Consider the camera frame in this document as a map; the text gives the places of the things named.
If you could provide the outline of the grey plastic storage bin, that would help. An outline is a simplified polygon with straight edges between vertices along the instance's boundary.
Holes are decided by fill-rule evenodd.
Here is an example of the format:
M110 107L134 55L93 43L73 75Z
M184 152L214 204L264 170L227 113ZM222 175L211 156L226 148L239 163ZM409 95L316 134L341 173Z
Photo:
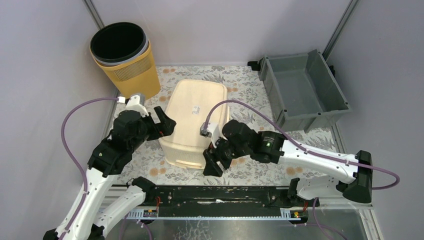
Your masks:
M307 53L259 60L258 72L275 123L285 132L334 125L352 108L323 55Z

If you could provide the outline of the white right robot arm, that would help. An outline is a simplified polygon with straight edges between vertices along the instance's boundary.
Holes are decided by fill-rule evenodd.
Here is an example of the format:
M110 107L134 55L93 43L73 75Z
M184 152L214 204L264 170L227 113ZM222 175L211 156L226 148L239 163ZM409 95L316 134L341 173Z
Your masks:
M356 154L326 151L289 140L279 132L256 132L236 120L230 120L222 129L216 123L203 123L199 134L211 139L203 151L205 176L220 177L234 159L248 156L264 164L294 164L323 174L293 178L280 197L288 207L339 195L360 204L372 201L372 157L367 151Z

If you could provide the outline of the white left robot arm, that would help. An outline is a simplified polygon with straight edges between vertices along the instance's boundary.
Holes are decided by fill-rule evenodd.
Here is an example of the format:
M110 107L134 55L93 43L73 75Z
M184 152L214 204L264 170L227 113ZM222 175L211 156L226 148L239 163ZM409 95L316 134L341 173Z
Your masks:
M150 113L142 115L136 110L119 113L108 136L95 147L88 160L86 179L71 210L57 228L44 234L43 239L87 240L104 229L95 224L97 212L115 179L132 160L134 151L144 142L172 135L177 125L161 107L155 107L154 111L158 123Z

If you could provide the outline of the yellow bin with black liner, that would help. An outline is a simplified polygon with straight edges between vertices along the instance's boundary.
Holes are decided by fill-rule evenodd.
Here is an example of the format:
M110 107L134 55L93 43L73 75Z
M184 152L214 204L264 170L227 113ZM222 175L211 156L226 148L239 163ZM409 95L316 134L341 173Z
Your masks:
M139 25L109 24L93 35L89 49L96 64L122 96L143 94L150 99L160 92L152 44Z

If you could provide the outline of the cream perforated plastic basket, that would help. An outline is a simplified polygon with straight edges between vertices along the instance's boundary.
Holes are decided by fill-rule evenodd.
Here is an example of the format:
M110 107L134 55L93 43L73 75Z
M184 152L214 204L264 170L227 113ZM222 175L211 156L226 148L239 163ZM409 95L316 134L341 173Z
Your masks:
M197 170L205 168L203 151L211 139L202 136L200 131L210 110L227 98L227 87L221 83L195 79L178 82L165 111L176 126L172 135L159 139L169 164Z

